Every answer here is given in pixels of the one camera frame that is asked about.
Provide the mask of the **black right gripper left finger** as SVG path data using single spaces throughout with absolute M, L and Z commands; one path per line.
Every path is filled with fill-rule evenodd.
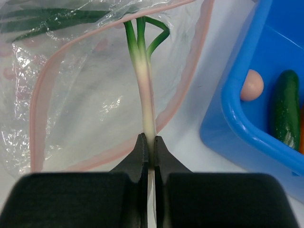
M 144 134 L 108 172 L 32 173 L 12 188 L 3 228 L 145 228 L 148 149 Z

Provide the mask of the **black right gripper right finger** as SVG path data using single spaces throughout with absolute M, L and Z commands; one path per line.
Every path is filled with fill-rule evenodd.
M 296 228 L 285 191 L 264 173 L 191 172 L 157 136 L 154 143 L 159 228 Z

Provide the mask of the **clear zip top bag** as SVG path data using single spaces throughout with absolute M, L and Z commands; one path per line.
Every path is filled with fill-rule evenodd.
M 114 162 L 181 105 L 208 32 L 211 0 L 3 0 L 0 160 L 15 177 Z

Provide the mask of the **fake steak slice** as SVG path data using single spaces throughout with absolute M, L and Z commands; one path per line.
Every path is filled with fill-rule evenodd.
M 300 116 L 300 146 L 299 152 L 304 154 L 304 113 Z

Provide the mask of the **fake egg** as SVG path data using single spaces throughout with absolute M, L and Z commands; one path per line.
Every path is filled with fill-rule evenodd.
M 262 94 L 263 90 L 264 81 L 261 75 L 257 71 L 250 69 L 242 86 L 240 99 L 242 101 L 253 101 Z

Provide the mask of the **fake green cucumber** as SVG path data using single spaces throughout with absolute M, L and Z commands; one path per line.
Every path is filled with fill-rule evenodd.
M 277 78 L 270 98 L 269 133 L 298 151 L 300 148 L 300 82 L 291 69 Z

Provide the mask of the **fake green onion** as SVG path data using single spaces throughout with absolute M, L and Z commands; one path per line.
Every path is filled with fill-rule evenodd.
M 146 228 L 156 9 L 2 9 L 3 228 Z

